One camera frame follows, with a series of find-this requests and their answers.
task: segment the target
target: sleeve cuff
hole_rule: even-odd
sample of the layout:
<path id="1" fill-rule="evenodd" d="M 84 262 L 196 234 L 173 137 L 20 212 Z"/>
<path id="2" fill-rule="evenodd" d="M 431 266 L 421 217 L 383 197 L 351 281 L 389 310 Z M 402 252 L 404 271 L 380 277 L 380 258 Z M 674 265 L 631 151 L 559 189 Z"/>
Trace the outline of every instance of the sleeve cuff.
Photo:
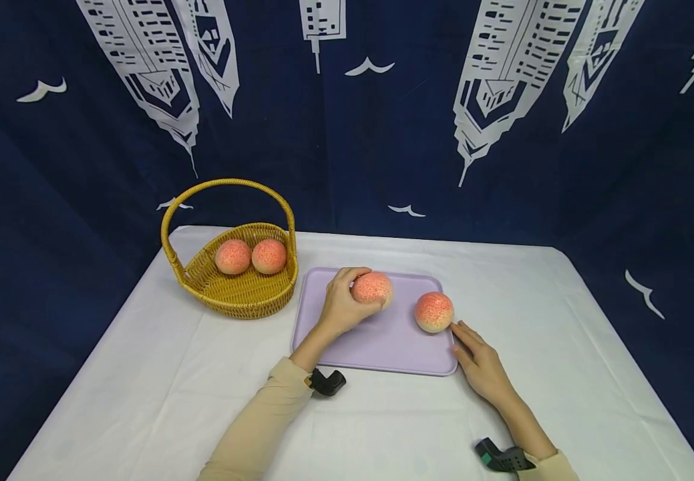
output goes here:
<path id="1" fill-rule="evenodd" d="M 311 375 L 311 373 L 307 373 L 307 371 L 301 369 L 286 357 L 280 359 L 279 363 L 269 373 L 270 379 L 275 379 L 279 383 L 291 387 L 301 387 L 302 390 L 306 391 L 312 390 L 307 386 L 307 378 Z"/>
<path id="2" fill-rule="evenodd" d="M 536 470 L 543 473 L 552 473 L 553 480 L 578 480 L 574 470 L 571 469 L 570 462 L 563 451 L 558 450 L 558 453 L 546 458 L 544 460 L 538 460 L 534 456 L 531 456 L 527 452 L 525 453 L 526 459 L 533 462 L 536 466 Z"/>

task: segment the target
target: blue backdrop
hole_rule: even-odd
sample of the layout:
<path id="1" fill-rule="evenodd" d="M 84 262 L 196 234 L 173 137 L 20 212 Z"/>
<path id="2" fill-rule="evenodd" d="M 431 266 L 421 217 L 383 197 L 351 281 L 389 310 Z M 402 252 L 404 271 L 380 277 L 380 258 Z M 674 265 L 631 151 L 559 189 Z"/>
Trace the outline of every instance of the blue backdrop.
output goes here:
<path id="1" fill-rule="evenodd" d="M 559 248 L 694 447 L 694 1 L 0 0 L 0 480 L 227 176 L 305 231 Z"/>

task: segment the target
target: yellow wicker basket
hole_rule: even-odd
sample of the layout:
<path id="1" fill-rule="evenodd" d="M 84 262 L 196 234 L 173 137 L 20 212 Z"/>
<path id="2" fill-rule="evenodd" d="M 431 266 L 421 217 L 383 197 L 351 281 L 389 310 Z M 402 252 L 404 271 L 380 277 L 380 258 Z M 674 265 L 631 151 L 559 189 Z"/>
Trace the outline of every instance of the yellow wicker basket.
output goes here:
<path id="1" fill-rule="evenodd" d="M 184 268 L 172 245 L 170 245 L 168 238 L 170 219 L 173 218 L 179 204 L 197 192 L 215 186 L 248 186 L 270 194 L 285 211 L 288 232 L 274 224 L 265 222 L 242 224 L 242 226 L 232 228 L 210 241 Z M 160 238 L 170 266 L 176 273 L 178 283 L 194 297 L 219 313 L 237 319 L 258 319 L 276 313 L 285 307 L 294 295 L 294 285 L 298 275 L 294 213 L 280 194 L 271 188 L 262 186 L 262 184 L 240 178 L 219 178 L 197 184 L 176 197 L 175 201 L 168 207 L 165 217 L 162 219 Z M 251 249 L 266 238 L 277 239 L 285 244 L 287 250 L 285 268 L 273 275 L 261 274 L 252 267 L 238 275 L 221 273 L 216 268 L 214 257 L 219 246 L 231 238 L 244 240 Z"/>

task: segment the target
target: purple tray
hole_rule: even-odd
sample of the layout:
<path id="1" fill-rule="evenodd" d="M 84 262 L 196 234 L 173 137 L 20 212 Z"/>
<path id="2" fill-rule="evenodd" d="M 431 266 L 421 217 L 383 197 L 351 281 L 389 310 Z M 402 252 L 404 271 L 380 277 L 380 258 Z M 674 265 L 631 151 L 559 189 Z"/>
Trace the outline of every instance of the purple tray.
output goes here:
<path id="1" fill-rule="evenodd" d="M 316 267 L 303 279 L 303 290 L 294 327 L 291 350 L 301 344 L 320 317 L 325 287 L 337 269 Z M 428 275 L 385 273 L 392 280 L 394 300 L 342 335 L 323 354 L 320 364 L 357 369 L 427 375 L 449 375 L 456 359 L 449 351 L 451 329 L 428 334 L 413 319 L 413 306 L 424 293 L 443 292 L 441 283 Z"/>

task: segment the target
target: table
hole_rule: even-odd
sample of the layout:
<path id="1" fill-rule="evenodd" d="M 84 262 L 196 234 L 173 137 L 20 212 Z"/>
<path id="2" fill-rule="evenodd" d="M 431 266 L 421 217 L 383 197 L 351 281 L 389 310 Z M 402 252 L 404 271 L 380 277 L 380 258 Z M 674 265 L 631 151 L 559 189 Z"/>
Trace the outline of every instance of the table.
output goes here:
<path id="1" fill-rule="evenodd" d="M 181 227 L 171 240 L 186 261 L 224 230 Z M 694 452 L 562 253 L 307 232 L 297 241 L 294 299 L 255 321 L 190 297 L 160 251 L 9 481 L 194 480 L 290 353 L 303 274 L 343 265 L 439 279 L 581 479 L 694 481 Z M 341 371 L 348 384 L 311 401 L 267 480 L 510 479 L 472 451 L 486 436 L 502 449 L 512 441 L 460 371 Z"/>

